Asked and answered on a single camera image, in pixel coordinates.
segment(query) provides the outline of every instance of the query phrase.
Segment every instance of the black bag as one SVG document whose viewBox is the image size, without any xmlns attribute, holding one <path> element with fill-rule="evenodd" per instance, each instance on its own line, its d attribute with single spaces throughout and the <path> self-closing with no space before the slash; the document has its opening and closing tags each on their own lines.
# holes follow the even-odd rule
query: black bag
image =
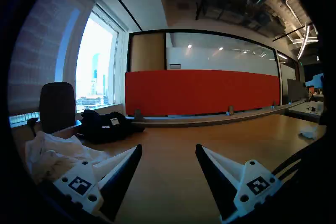
<svg viewBox="0 0 336 224">
<path fill-rule="evenodd" d="M 86 109 L 81 116 L 83 119 L 80 120 L 82 126 L 79 133 L 85 140 L 94 144 L 115 142 L 135 132 L 144 131 L 143 127 L 132 124 L 132 120 L 118 112 L 100 115 Z"/>
</svg>

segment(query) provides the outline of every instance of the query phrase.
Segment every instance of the sky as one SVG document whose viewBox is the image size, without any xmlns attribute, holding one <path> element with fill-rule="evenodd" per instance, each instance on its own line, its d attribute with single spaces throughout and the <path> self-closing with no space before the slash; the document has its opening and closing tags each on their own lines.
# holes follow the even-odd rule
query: sky
<svg viewBox="0 0 336 224">
<path fill-rule="evenodd" d="M 97 94 L 103 94 L 103 75 L 105 87 L 109 76 L 110 53 L 113 35 L 93 19 L 89 18 L 79 47 L 76 68 L 76 99 L 91 92 L 92 58 L 99 53 L 97 71 Z"/>
</svg>

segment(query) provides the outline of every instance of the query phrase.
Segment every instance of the ceiling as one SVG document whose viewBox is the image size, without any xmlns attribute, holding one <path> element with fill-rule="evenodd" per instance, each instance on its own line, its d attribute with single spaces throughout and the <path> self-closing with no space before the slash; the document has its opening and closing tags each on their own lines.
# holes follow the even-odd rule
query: ceiling
<svg viewBox="0 0 336 224">
<path fill-rule="evenodd" d="M 195 4 L 199 6 L 201 2 L 201 0 L 167 1 L 174 3 L 178 9 L 190 9 L 190 11 L 194 11 L 193 6 Z M 269 38 L 279 37 L 304 26 L 305 23 L 311 23 L 299 0 L 205 0 L 199 19 L 206 18 L 241 25 Z M 287 40 L 292 50 L 299 50 L 302 41 L 293 44 L 293 40 L 303 40 L 304 34 L 305 29 L 300 29 L 282 39 Z M 316 36 L 316 31 L 311 25 L 308 37 Z"/>
</svg>

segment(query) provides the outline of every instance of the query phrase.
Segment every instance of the skyscraper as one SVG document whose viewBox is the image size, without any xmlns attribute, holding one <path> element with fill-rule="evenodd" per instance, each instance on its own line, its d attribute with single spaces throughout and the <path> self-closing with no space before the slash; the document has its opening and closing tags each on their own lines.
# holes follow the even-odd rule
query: skyscraper
<svg viewBox="0 0 336 224">
<path fill-rule="evenodd" d="M 98 72 L 98 56 L 99 53 L 94 54 L 92 57 L 92 81 L 91 81 L 91 94 L 97 94 L 97 72 Z"/>
<path fill-rule="evenodd" d="M 105 74 L 102 77 L 102 95 L 105 95 Z"/>
<path fill-rule="evenodd" d="M 93 57 L 92 57 L 92 77 L 95 78 L 95 70 L 96 70 L 96 78 L 97 78 L 97 70 L 98 70 L 98 56 L 99 56 L 99 53 L 97 54 L 94 54 Z"/>
</svg>

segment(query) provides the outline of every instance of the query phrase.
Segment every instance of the wooden desk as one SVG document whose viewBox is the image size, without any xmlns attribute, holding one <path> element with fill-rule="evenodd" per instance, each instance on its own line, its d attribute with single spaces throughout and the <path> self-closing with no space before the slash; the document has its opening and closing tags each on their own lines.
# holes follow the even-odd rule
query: wooden desk
<svg viewBox="0 0 336 224">
<path fill-rule="evenodd" d="M 196 144 L 240 163 L 255 158 L 272 171 L 311 143 L 298 135 L 306 125 L 316 124 L 272 114 L 225 125 L 147 128 L 120 142 L 87 146 L 116 155 L 142 144 L 117 224 L 219 224 L 219 211 L 195 155 Z"/>
</svg>

